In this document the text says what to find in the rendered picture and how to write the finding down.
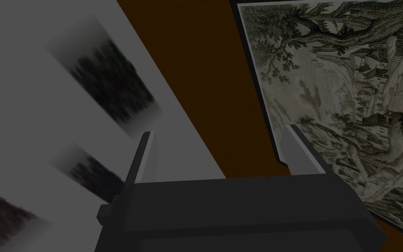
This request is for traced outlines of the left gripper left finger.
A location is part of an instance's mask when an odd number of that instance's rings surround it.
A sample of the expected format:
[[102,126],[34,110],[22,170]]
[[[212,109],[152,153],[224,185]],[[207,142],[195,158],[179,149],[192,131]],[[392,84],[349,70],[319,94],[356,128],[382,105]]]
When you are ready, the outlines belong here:
[[156,132],[146,131],[142,135],[130,166],[125,185],[156,181],[159,145]]

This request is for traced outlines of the framed landscape picture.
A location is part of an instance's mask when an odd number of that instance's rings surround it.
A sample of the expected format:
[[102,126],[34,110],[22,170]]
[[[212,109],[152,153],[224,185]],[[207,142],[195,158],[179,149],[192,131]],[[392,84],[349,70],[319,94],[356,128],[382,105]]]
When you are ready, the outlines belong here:
[[229,0],[275,158],[296,125],[403,231],[403,0]]

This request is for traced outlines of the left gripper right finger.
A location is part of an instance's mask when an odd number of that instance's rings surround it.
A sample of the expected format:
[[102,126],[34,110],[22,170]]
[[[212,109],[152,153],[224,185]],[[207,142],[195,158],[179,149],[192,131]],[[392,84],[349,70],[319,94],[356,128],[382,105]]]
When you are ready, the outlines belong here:
[[294,124],[285,125],[280,150],[291,175],[333,174],[333,170]]

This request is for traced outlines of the blurred dark forest picture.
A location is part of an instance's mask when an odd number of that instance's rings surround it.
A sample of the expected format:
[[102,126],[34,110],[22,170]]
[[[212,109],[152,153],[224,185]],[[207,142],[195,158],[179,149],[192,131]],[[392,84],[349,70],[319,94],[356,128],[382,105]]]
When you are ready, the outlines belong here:
[[75,143],[59,151],[49,163],[106,203],[122,193],[124,181]]
[[0,197],[0,252],[30,252],[53,225]]
[[130,138],[140,138],[162,115],[133,64],[95,16],[77,22],[46,48]]

